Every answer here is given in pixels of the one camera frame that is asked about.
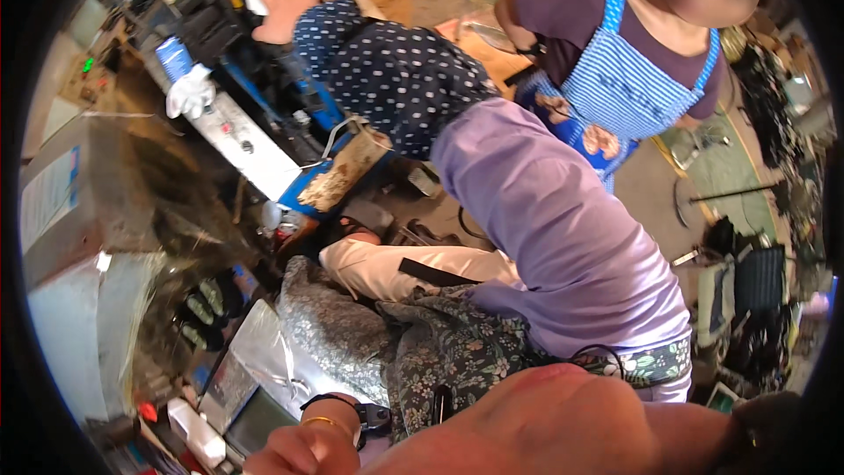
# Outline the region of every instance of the gold bracelet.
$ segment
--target gold bracelet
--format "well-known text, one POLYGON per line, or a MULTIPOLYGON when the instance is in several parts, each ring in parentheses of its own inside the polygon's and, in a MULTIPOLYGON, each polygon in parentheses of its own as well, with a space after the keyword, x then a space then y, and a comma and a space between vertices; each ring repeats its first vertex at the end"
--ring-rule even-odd
POLYGON ((326 424, 332 424, 334 426, 337 426, 337 427, 343 429, 343 431, 346 433, 346 435, 349 436, 349 438, 354 438, 354 435, 351 434, 346 427, 343 427, 342 425, 338 424, 337 422, 335 422, 334 420, 332 420, 329 417, 310 417, 310 418, 307 418, 306 420, 303 420, 302 422, 300 422, 299 425, 304 426, 304 425, 313 424, 314 422, 325 422, 326 424))

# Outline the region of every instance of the blue striped apron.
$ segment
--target blue striped apron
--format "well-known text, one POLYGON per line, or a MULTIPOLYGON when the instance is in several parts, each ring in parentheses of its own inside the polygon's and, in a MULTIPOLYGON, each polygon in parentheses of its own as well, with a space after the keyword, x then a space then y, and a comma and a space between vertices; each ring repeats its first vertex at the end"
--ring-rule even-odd
POLYGON ((618 35, 626 0, 605 0, 604 19, 562 87, 540 70, 522 80, 515 101, 583 154, 612 193, 613 173, 639 140, 669 129, 704 95, 718 58, 718 31, 690 90, 618 35))

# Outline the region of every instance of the white pants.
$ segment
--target white pants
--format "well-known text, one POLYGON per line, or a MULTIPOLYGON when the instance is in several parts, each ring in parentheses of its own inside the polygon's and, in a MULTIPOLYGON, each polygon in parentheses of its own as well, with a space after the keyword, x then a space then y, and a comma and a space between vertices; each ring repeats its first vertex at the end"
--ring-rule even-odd
POLYGON ((519 279, 516 264, 503 252, 465 246, 376 246, 343 238, 324 248, 319 258, 332 280, 353 295, 360 293, 380 301, 403 300, 416 287, 437 288, 400 272, 398 266, 404 258, 473 281, 498 279, 512 284, 519 279))

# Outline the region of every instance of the metal pole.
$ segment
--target metal pole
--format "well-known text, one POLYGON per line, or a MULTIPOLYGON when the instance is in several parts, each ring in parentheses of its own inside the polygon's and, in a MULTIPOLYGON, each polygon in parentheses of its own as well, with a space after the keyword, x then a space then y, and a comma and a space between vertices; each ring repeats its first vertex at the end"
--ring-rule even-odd
POLYGON ((779 185, 779 184, 761 185, 760 187, 751 187, 751 188, 747 188, 747 189, 744 189, 744 190, 731 191, 729 193, 722 193, 720 195, 698 196, 696 198, 690 198, 689 203, 715 200, 716 198, 724 198, 726 196, 745 195, 747 193, 755 193, 757 191, 764 191, 764 190, 768 190, 768 189, 773 189, 777 185, 779 185))

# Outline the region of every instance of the black cable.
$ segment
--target black cable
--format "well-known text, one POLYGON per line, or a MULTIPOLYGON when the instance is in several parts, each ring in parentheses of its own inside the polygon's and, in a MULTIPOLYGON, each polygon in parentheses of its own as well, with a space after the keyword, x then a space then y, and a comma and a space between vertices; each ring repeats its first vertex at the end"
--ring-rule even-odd
POLYGON ((592 350, 593 348, 599 348, 610 353, 613 358, 615 358, 615 362, 618 364, 618 372, 621 375, 621 381, 627 381, 627 375, 625 374, 625 366, 621 364, 621 357, 618 355, 618 353, 616 353, 615 350, 613 350, 611 347, 608 347, 607 345, 601 343, 593 343, 592 345, 586 345, 585 347, 575 352, 575 354, 571 354, 571 358, 569 358, 568 361, 573 363, 574 360, 579 358, 583 353, 585 353, 585 351, 592 350))
POLYGON ((471 235, 472 237, 475 237, 475 238, 481 238, 481 239, 483 239, 483 240, 489 240, 490 238, 489 238, 489 237, 487 237, 486 235, 484 235, 484 234, 476 234, 474 231, 472 231, 471 229, 469 229, 469 228, 466 226, 466 223, 463 221, 463 212, 464 212, 464 211, 466 211, 466 210, 464 210, 464 209, 463 209, 463 206, 460 206, 460 209, 458 209, 458 223, 460 224, 460 228, 461 228, 463 231, 465 231, 465 232, 466 232, 466 234, 471 235))

